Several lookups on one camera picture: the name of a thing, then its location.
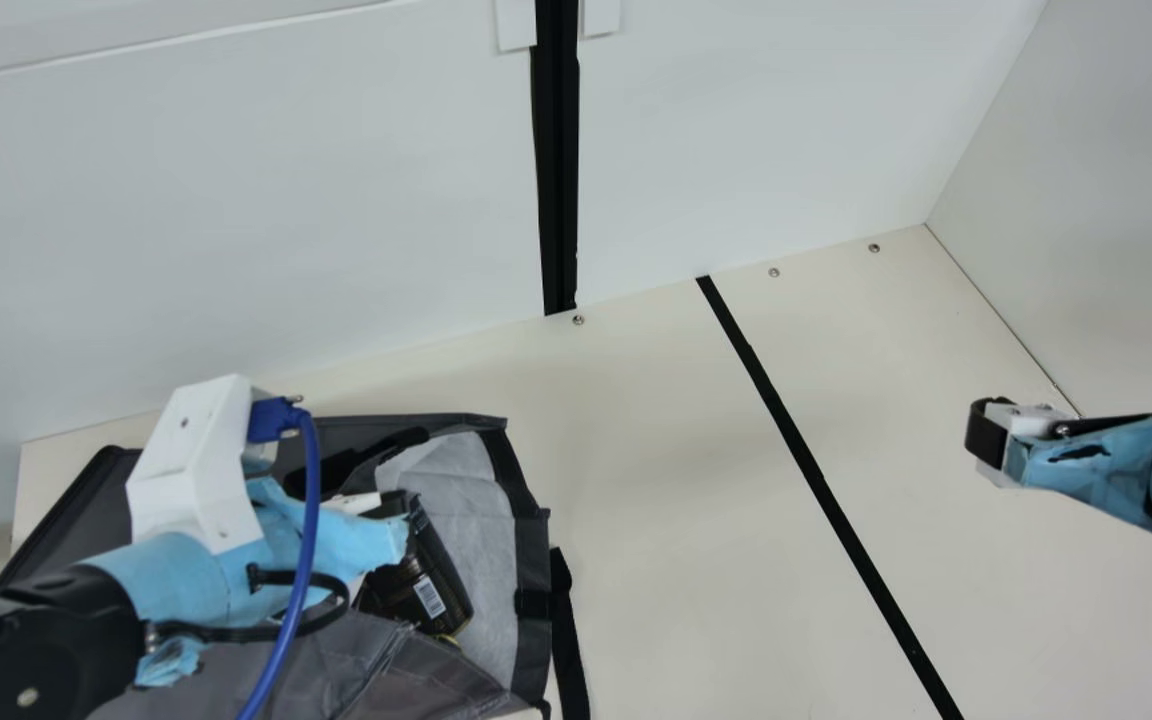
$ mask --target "white panel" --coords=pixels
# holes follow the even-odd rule
[[[582,313],[262,384],[319,415],[507,416],[594,717],[937,717],[696,287]],[[26,462],[22,488],[86,458]]]
[[[719,290],[964,717],[1152,717],[1152,536],[975,471],[970,402],[1064,402],[954,262],[916,228],[776,265]]]
[[[497,46],[500,51],[536,45],[535,0],[495,0]]]
[[[924,222],[1041,7],[627,0],[579,45],[579,298]]]
[[[621,29],[621,0],[582,0],[581,35],[593,37]]]
[[[539,314],[494,32],[425,0],[0,73],[0,520],[20,439]]]
[[[385,1],[0,0],[0,68]]]
[[[1152,410],[1152,3],[1053,3],[930,223],[1084,414]]]

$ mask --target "black stripe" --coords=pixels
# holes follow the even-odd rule
[[[545,314],[576,308],[577,3],[579,0],[536,0],[531,126]]]
[[[749,373],[749,378],[755,382],[758,395],[763,397],[764,404],[767,406],[768,414],[772,414],[772,420],[775,420],[776,427],[781,430],[785,445],[790,448],[794,460],[799,464],[799,470],[803,471],[803,477],[806,478],[808,486],[812,488],[812,493],[820,505],[820,510],[824,511],[824,516],[829,521],[833,533],[836,535],[838,541],[842,543],[842,547],[847,551],[847,556],[851,559],[851,564],[855,566],[856,573],[861,575],[861,579],[864,579],[865,588],[869,589],[869,596],[874,598],[879,612],[882,613],[882,619],[887,620],[887,627],[892,629],[893,635],[896,635],[896,642],[900,643],[901,650],[905,651],[905,659],[909,659],[909,664],[914,667],[914,673],[918,675],[918,680],[922,680],[923,689],[927,691],[933,705],[941,712],[941,717],[945,717],[945,719],[960,719],[963,714],[958,712],[954,698],[950,697],[950,691],[945,687],[941,675],[937,674],[937,667],[932,666],[932,660],[929,659],[927,653],[923,652],[923,645],[915,637],[914,629],[910,628],[909,621],[905,620],[904,612],[901,612],[896,605],[896,598],[892,597],[892,592],[888,591],[887,583],[882,582],[881,575],[874,568],[873,560],[869,559],[869,553],[865,552],[865,546],[861,544],[861,538],[856,536],[856,530],[851,529],[851,523],[847,521],[847,516],[842,511],[842,506],[838,505],[838,499],[833,497],[829,484],[824,479],[824,473],[812,456],[812,448],[808,447],[805,439],[803,439],[803,433],[794,424],[790,411],[786,409],[785,402],[781,401],[780,393],[776,393],[776,387],[773,386],[772,379],[768,378],[767,370],[763,369],[758,355],[755,354],[755,348],[749,344],[749,341],[745,341],[745,334],[741,333],[740,325],[736,324],[736,318],[733,318],[732,311],[727,309],[727,302],[723,302],[723,296],[718,291],[713,279],[708,275],[696,278],[696,283],[699,285],[705,300],[708,301],[708,305],[714,310],[718,324],[722,325],[723,332],[727,333],[727,340],[732,342],[732,348],[735,348],[741,363],[745,365],[745,372]]]

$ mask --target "black cable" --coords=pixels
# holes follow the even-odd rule
[[[247,568],[247,577],[252,583],[252,592],[262,585],[289,585],[296,573],[293,570],[262,570],[250,564]],[[332,596],[339,600],[332,611],[324,612],[314,619],[302,621],[296,630],[296,637],[305,637],[311,632],[319,632],[326,626],[344,617],[349,611],[349,588],[340,578],[326,573],[311,573],[310,585],[331,591]],[[248,628],[209,628],[209,626],[196,626],[184,623],[182,620],[168,620],[166,623],[156,623],[156,630],[160,637],[168,638],[170,635],[192,635],[206,643],[252,643],[273,642],[278,638],[280,626],[249,626]]]

